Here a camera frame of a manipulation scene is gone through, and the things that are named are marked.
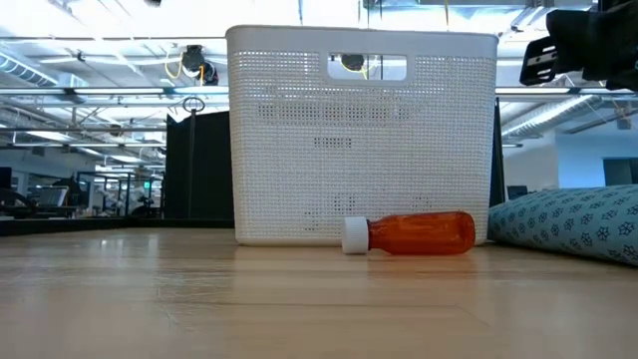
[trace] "white plastic basket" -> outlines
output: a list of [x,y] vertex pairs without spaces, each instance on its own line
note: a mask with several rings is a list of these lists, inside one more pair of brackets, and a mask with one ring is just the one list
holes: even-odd
[[[497,38],[228,30],[236,238],[338,245],[344,216],[464,210],[485,240]],[[403,81],[336,80],[330,54],[402,55]]]

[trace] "wooden tabletop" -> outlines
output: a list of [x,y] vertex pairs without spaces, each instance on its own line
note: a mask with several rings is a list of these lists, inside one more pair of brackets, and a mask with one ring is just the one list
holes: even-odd
[[632,358],[638,271],[237,247],[231,230],[0,238],[0,358]]

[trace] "blue patterned cushion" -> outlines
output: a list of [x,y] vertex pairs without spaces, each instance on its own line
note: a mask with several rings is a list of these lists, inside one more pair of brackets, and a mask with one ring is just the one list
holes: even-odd
[[528,194],[489,210],[488,236],[638,266],[638,185]]

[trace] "ceiling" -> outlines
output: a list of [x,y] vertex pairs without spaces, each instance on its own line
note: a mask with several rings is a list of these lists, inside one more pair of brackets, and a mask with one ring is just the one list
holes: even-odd
[[[221,89],[227,86],[224,35],[234,25],[483,32],[500,38],[497,85],[512,87],[520,86],[520,64],[528,42],[547,35],[544,16],[550,8],[529,6],[585,10],[594,3],[450,0],[446,16],[444,0],[376,0],[371,10],[363,6],[366,2],[373,0],[163,0],[159,8],[148,6],[144,0],[0,0],[0,52],[19,57],[53,79],[72,74],[74,81],[89,87],[184,87],[198,83],[183,73],[173,77],[179,54],[186,45],[197,44],[203,46],[204,56],[214,64]],[[514,22],[519,25],[516,32],[511,30]],[[577,74],[570,81],[582,83]],[[30,86],[0,73],[0,87]],[[80,116],[94,126],[120,123],[153,127],[163,126],[167,112],[179,111],[181,97],[94,96],[91,101],[100,106],[80,107],[76,115],[71,105],[64,107],[52,97],[11,100],[35,109],[40,104],[38,111],[66,122]],[[122,101],[137,105],[109,105]],[[209,111],[227,109],[228,98],[223,91],[207,101]],[[529,103],[505,105],[513,114],[517,114],[515,109],[530,107]]]

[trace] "orange plastic bottle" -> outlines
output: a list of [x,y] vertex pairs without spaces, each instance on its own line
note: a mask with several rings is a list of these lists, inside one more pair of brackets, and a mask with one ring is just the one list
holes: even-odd
[[346,217],[341,245],[346,254],[372,248],[392,254],[461,254],[475,245],[475,222],[462,212],[390,215],[377,221]]

